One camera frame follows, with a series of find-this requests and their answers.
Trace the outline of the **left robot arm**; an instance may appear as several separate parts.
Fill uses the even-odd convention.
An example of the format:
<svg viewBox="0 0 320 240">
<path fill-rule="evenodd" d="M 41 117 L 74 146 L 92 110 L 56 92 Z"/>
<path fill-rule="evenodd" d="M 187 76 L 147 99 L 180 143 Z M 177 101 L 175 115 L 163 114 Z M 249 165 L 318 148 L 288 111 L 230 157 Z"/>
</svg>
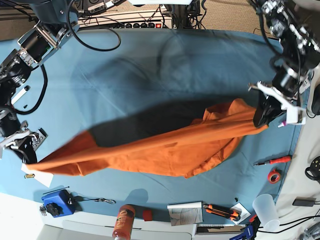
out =
<svg viewBox="0 0 320 240">
<path fill-rule="evenodd" d="M 249 85 L 259 91 L 253 124 L 260 128 L 285 114 L 286 124 L 303 125 L 307 110 L 301 104 L 300 87 L 320 63 L 320 46 L 285 1 L 249 3 L 258 15 L 263 39 L 274 53 L 269 64 L 275 70 L 271 84 L 259 81 Z"/>
</svg>

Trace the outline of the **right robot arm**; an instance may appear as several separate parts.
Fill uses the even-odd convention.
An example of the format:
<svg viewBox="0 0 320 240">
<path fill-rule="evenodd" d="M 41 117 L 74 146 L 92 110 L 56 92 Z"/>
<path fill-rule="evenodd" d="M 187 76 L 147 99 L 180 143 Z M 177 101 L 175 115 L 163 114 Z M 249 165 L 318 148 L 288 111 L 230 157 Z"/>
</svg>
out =
<svg viewBox="0 0 320 240">
<path fill-rule="evenodd" d="M 27 121 L 20 122 L 18 115 L 29 115 L 40 106 L 48 86 L 44 62 L 67 42 L 78 30 L 79 12 L 73 0 L 23 0 L 37 18 L 35 26 L 19 40 L 0 65 L 0 149 L 9 149 L 24 164 L 37 163 L 36 149 L 46 138 L 41 129 L 31 131 Z M 40 68 L 44 83 L 40 96 L 28 111 L 14 107 L 12 98 L 16 89 Z"/>
</svg>

